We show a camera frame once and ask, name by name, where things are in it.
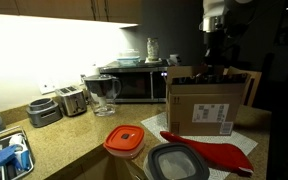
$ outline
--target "shipping label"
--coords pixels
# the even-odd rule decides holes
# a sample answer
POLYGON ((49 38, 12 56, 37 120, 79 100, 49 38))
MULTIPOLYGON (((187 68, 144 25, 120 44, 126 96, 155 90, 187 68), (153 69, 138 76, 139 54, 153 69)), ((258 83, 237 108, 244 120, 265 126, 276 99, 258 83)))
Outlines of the shipping label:
POLYGON ((193 123, 225 122, 229 104, 194 104, 193 123))

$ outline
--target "silver toaster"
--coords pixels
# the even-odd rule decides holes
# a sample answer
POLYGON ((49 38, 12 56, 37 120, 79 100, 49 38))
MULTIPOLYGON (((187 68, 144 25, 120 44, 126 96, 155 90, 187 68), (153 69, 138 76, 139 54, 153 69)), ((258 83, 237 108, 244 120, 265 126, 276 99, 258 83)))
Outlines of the silver toaster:
POLYGON ((66 116, 75 116, 87 110, 83 90, 76 86, 56 89, 55 94, 63 113, 66 116))

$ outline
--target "jar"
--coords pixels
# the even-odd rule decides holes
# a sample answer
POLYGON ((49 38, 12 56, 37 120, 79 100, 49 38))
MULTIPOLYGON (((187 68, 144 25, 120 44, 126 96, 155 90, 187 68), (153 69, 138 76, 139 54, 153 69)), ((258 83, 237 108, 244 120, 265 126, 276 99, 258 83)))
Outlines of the jar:
POLYGON ((147 59, 148 61, 157 61, 159 46, 157 38, 147 38, 147 59))

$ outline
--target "blue cloth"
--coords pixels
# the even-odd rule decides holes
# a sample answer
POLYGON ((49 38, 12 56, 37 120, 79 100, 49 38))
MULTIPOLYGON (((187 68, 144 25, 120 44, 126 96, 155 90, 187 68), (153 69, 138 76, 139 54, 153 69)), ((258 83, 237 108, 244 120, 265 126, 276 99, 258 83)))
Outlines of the blue cloth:
POLYGON ((8 146, 0 151, 0 167, 11 161, 15 155, 17 145, 8 146))

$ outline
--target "food storage container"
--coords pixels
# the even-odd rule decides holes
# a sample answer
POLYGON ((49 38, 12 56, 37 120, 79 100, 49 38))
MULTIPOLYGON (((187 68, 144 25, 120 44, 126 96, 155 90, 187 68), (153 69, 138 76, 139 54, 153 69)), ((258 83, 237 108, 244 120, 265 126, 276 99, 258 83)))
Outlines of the food storage container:
POLYGON ((166 143, 152 148, 143 169, 149 180, 207 180, 210 175, 204 159, 183 143, 166 143))
POLYGON ((103 145, 114 156, 132 159, 144 147, 144 130, 133 125, 118 126, 108 135, 103 145))
POLYGON ((148 61, 158 61, 159 59, 158 38, 147 38, 147 59, 148 61))
POLYGON ((126 49, 119 53, 117 58, 121 66, 135 66, 140 60, 139 51, 135 49, 126 49))

